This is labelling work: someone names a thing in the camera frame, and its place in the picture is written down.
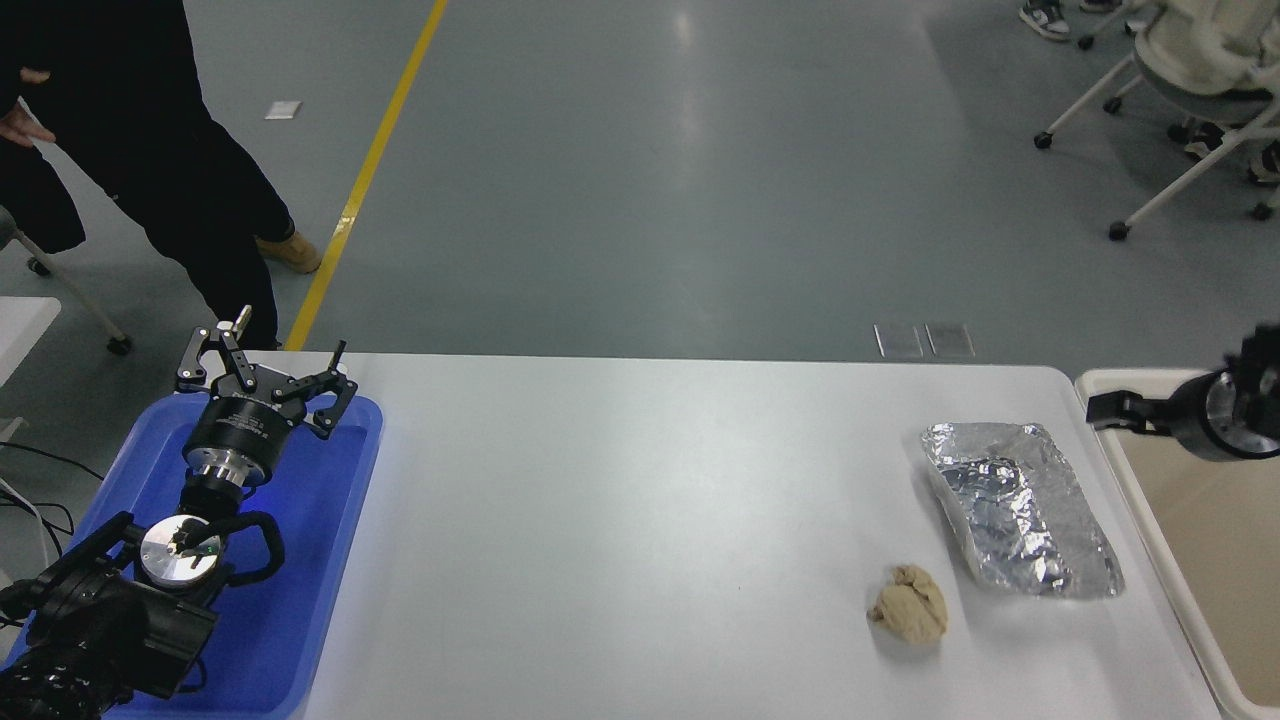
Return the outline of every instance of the person's hand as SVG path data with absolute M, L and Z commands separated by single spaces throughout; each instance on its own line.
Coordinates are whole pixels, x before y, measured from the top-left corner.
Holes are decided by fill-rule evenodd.
M 14 102 L 13 110 L 0 118 L 0 137 L 23 147 L 35 147 L 33 140 L 58 142 L 58 137 L 49 132 L 49 128 L 37 123 L 36 118 L 32 118 L 20 102 Z
M 49 77 L 50 74 L 46 70 L 33 70 L 31 68 L 22 68 L 18 70 L 18 78 L 28 85 L 40 85 L 46 82 Z M 58 142 L 54 133 L 49 132 L 49 128 L 37 123 L 20 102 L 14 102 L 13 110 L 9 110 L 3 118 L 0 118 L 0 137 L 23 147 L 33 147 L 35 143 L 32 140 Z

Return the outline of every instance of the blue tray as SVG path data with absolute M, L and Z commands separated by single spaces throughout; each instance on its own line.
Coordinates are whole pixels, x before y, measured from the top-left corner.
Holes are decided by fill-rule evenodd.
M 142 413 L 73 543 L 120 510 L 143 527 L 173 514 L 187 469 L 182 446 L 206 402 L 205 395 L 174 395 Z M 140 693 L 109 719 L 285 720 L 298 707 L 320 662 L 381 430 L 378 405 L 356 397 L 328 441 L 303 428 L 289 437 L 271 482 L 243 505 L 275 516 L 284 566 L 262 583 L 224 589 L 214 602 L 220 618 L 201 656 L 209 669 L 202 691 L 169 701 Z M 228 559 L 239 570 L 261 568 L 259 533 L 233 538 Z M 26 635 L 5 666 L 24 650 Z

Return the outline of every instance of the gray floor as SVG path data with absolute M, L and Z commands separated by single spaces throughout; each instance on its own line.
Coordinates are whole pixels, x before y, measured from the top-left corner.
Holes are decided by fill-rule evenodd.
M 188 3 L 210 106 L 321 243 L 430 5 Z M 1185 169 L 1164 137 L 1178 114 L 1139 90 L 1121 117 L 1091 110 L 1034 150 L 1126 42 L 1053 45 L 1015 9 L 456 0 L 307 348 L 874 361 L 874 323 L 961 322 L 977 363 L 1073 377 L 1219 363 L 1276 314 L 1277 229 L 1245 215 L 1265 197 L 1243 182 L 1247 154 L 1108 242 L 1108 223 Z M 305 101 L 297 120 L 261 119 L 287 99 Z M 64 310 L 0 388 L 0 416 L 105 469 L 210 318 L 55 161 L 92 234 L 63 261 L 137 348 L 108 355 L 6 249 L 0 292 Z M 287 331 L 310 279 L 275 277 Z M 77 512 L 93 491 L 12 451 L 0 474 Z M 0 515 L 0 565 L 35 571 L 18 523 Z

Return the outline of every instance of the robotic arm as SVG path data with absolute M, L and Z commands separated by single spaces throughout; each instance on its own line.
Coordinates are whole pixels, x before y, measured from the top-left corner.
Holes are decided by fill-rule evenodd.
M 1206 460 L 1280 455 L 1280 325 L 1258 325 L 1221 370 L 1183 383 L 1167 400 L 1116 391 L 1089 398 L 1094 429 L 1169 436 Z
M 188 469 L 174 515 L 147 528 L 119 512 L 38 578 L 0 591 L 4 615 L 35 612 L 27 652 L 0 671 L 0 720 L 96 720 L 136 691 L 182 692 L 212 634 L 219 593 L 262 582 L 284 564 L 275 519 L 241 512 L 241 503 L 271 479 L 296 428 L 329 438 L 356 383 L 338 369 L 346 343 L 324 372 L 305 378 L 248 363 L 236 342 L 248 311 L 215 331 L 196 328 L 178 366 L 178 392 L 206 392 L 205 352 L 216 351 L 227 374 L 211 383 L 183 446 Z M 306 402 L 324 393 L 337 396 L 334 405 L 308 414 Z M 248 528 L 261 530 L 270 559 L 237 573 L 224 550 Z

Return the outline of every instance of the black cable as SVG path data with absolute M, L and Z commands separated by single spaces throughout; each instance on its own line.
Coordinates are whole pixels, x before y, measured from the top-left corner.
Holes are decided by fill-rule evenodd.
M 0 507 L 17 507 L 17 509 L 22 510 L 23 512 L 26 512 L 27 515 L 31 515 L 32 518 L 36 518 L 36 514 L 31 511 L 31 507 L 27 507 L 26 505 L 23 505 L 22 502 L 19 502 L 18 498 L 14 497 L 13 493 L 10 493 L 9 491 L 6 491 L 4 488 L 0 488 L 0 497 L 6 497 L 6 498 L 10 500 L 10 502 L 8 502 L 8 503 L 0 503 Z M 50 523 L 49 520 L 45 520 L 44 518 L 38 518 L 38 520 L 40 520 L 40 524 L 45 527 L 45 532 L 49 533 L 49 539 L 54 541 L 54 548 L 58 550 L 58 556 L 61 557 L 63 556 L 63 543 L 58 541 L 58 536 L 54 534 L 54 530 L 60 530 L 60 532 L 64 532 L 64 533 L 67 530 L 64 530 L 63 528 L 59 528 L 58 525 Z
M 70 457 L 63 457 L 61 455 L 54 455 L 52 452 L 45 452 L 44 450 L 40 450 L 38 447 L 31 447 L 29 445 L 22 445 L 22 443 L 8 442 L 8 441 L 0 441 L 0 447 L 12 447 L 14 450 L 23 450 L 26 452 L 35 452 L 36 455 L 40 455 L 40 456 L 44 456 L 44 457 L 49 457 L 50 460 L 58 460 L 60 462 L 67 462 L 68 465 L 76 465 L 77 468 L 79 468 L 81 470 L 84 470 L 90 475 L 93 475 L 99 480 L 104 479 L 101 474 L 95 473 L 93 470 L 91 470 L 88 465 L 84 465 L 82 462 L 77 462 L 76 460 L 72 460 Z
M 60 532 L 64 532 L 64 533 L 69 534 L 69 536 L 74 536 L 76 534 L 76 518 L 72 516 L 72 511 L 68 510 L 65 505 L 61 505 L 59 502 L 32 502 L 32 505 L 35 505 L 36 507 L 56 507 L 56 509 L 61 510 L 63 515 L 67 515 L 67 527 L 70 528 L 70 529 L 69 530 L 63 530 L 61 528 L 58 528 L 58 529 Z
M 9 493 L 0 491 L 0 495 L 9 495 Z M 52 507 L 52 506 L 63 507 L 61 505 L 58 505 L 56 502 L 32 502 L 32 505 L 35 505 L 36 507 Z M 27 515 L 31 515 L 31 510 L 26 505 L 23 505 L 20 502 L 14 502 L 13 500 L 6 500 L 4 502 L 0 502 L 0 507 L 18 507 L 20 510 L 26 510 Z M 64 528 L 61 525 L 55 525 L 54 521 L 50 520 L 49 518 L 44 518 L 44 521 L 45 521 L 45 527 L 47 527 L 50 529 L 54 529 L 54 530 L 58 530 L 59 533 L 63 533 L 64 536 L 74 536 L 76 534 L 76 524 L 74 523 L 72 523 L 70 529 L 67 529 L 67 528 Z

